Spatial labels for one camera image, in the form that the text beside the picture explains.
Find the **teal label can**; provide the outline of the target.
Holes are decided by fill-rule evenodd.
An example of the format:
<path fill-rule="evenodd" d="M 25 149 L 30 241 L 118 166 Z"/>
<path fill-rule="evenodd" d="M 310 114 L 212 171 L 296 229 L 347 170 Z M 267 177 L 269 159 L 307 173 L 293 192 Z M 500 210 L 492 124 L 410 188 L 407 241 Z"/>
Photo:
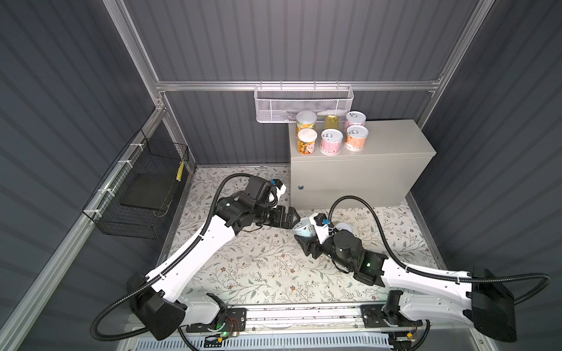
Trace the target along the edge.
<path fill-rule="evenodd" d="M 296 235 L 305 238 L 312 238 L 316 235 L 316 231 L 314 225 L 311 223 L 309 218 L 302 219 L 299 223 L 295 225 L 293 228 Z"/>

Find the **yellow label ring-pull can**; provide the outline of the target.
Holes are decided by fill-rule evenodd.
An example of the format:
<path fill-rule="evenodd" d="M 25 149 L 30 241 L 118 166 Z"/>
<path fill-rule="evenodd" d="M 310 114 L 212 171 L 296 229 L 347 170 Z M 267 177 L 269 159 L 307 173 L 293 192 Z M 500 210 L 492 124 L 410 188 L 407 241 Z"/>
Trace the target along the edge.
<path fill-rule="evenodd" d="M 347 231 L 351 234 L 354 233 L 354 228 L 351 225 L 349 225 L 348 223 L 345 223 L 345 222 L 337 223 L 335 225 L 335 228 L 336 228 L 337 232 Z"/>

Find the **orange label plastic-lid can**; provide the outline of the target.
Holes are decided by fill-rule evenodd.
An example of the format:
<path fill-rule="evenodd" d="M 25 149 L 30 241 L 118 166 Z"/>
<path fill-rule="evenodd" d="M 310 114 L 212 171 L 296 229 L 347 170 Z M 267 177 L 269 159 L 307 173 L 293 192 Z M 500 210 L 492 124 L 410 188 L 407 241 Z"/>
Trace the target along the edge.
<path fill-rule="evenodd" d="M 301 129 L 297 134 L 297 150 L 301 155 L 309 156 L 315 153 L 318 133 L 312 128 Z"/>

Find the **pink ring-pull can front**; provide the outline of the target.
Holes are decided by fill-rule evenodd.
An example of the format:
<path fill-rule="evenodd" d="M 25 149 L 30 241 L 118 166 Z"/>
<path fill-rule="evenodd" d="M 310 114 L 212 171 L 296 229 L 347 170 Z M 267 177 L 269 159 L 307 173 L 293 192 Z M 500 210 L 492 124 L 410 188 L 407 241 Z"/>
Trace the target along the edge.
<path fill-rule="evenodd" d="M 321 153 L 326 156 L 335 156 L 340 153 L 343 134 L 337 129 L 325 129 L 321 133 Z"/>

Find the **green yellow plastic-lid can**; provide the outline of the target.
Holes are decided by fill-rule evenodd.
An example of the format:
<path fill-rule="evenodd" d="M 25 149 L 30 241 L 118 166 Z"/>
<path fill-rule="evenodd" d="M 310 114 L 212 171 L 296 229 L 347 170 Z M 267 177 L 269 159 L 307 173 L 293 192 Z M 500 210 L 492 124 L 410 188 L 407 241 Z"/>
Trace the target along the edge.
<path fill-rule="evenodd" d="M 296 134 L 303 129 L 315 129 L 317 114 L 313 111 L 300 111 L 296 115 Z"/>

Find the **salmon label can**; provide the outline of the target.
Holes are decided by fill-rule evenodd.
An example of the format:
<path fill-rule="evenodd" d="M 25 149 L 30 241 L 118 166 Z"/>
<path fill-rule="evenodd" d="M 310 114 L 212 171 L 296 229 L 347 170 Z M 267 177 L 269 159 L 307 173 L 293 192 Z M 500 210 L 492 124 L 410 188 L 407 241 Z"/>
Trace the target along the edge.
<path fill-rule="evenodd" d="M 354 125 L 346 130 L 345 148 L 351 152 L 360 152 L 364 149 L 369 131 L 366 127 Z"/>

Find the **gold rectangular tin can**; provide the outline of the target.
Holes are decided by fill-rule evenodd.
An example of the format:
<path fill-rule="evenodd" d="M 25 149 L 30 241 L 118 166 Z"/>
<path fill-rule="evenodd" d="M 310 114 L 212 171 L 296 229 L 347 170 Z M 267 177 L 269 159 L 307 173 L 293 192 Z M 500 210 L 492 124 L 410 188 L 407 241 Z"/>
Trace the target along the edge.
<path fill-rule="evenodd" d="M 339 124 L 340 124 L 340 118 L 338 116 L 328 115 L 324 119 L 324 129 L 325 130 L 329 130 L 329 129 L 338 130 Z"/>

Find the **pink label can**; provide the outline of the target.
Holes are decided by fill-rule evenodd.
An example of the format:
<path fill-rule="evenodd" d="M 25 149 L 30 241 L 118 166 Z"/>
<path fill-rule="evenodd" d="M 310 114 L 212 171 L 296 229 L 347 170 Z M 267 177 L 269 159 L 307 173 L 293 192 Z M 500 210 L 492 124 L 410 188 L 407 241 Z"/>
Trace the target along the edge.
<path fill-rule="evenodd" d="M 345 115 L 344 129 L 347 130 L 352 126 L 364 126 L 367 121 L 365 114 L 359 111 L 350 111 Z"/>

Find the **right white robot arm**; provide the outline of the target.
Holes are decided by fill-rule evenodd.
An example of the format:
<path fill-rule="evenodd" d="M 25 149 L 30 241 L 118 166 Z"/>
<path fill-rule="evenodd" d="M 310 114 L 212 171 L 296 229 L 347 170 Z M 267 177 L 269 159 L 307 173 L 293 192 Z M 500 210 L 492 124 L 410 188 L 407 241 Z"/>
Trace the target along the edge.
<path fill-rule="evenodd" d="M 422 320 L 464 323 L 500 342 L 515 342 L 515 298 L 486 269 L 475 269 L 478 282 L 465 271 L 453 273 L 401 267 L 392 258 L 366 250 L 347 230 L 320 241 L 317 236 L 294 236 L 305 256 L 328 257 L 338 271 L 368 286 L 389 288 L 381 311 L 392 326 Z"/>

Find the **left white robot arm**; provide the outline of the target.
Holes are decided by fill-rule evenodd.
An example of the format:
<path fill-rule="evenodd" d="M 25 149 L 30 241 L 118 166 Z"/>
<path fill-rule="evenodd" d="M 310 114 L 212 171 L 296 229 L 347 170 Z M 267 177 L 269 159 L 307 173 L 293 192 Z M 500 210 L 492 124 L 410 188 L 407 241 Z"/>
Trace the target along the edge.
<path fill-rule="evenodd" d="M 127 283 L 133 289 L 143 282 L 156 281 L 130 302 L 132 312 L 156 340 L 168 338 L 182 326 L 202 325 L 212 331 L 221 330 L 227 320 L 226 304 L 210 292 L 187 297 L 187 284 L 244 228 L 257 225 L 291 229 L 300 221 L 294 208 L 279 204 L 287 190 L 281 180 L 255 175 L 246 178 L 244 190 L 228 197 L 215 195 L 206 222 L 179 250 L 146 276 Z"/>

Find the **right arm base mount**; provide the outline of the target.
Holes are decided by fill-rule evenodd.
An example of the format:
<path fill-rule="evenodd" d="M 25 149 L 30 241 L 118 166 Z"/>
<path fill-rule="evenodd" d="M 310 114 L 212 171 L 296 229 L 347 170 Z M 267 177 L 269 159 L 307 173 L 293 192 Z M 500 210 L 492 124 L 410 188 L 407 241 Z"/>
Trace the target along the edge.
<path fill-rule="evenodd" d="M 416 329 L 424 324 L 422 320 L 409 320 L 399 312 L 386 313 L 384 305 L 381 304 L 362 304 L 359 308 L 366 328 L 405 327 Z"/>

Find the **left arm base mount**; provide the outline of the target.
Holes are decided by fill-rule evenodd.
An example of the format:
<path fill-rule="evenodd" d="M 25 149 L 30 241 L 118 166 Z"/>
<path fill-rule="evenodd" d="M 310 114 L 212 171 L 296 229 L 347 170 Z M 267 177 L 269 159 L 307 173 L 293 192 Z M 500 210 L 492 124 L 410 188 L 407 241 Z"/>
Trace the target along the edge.
<path fill-rule="evenodd" d="M 216 317 L 211 324 L 187 325 L 184 330 L 187 333 L 242 332 L 246 329 L 247 312 L 246 308 L 228 307 L 225 315 Z"/>

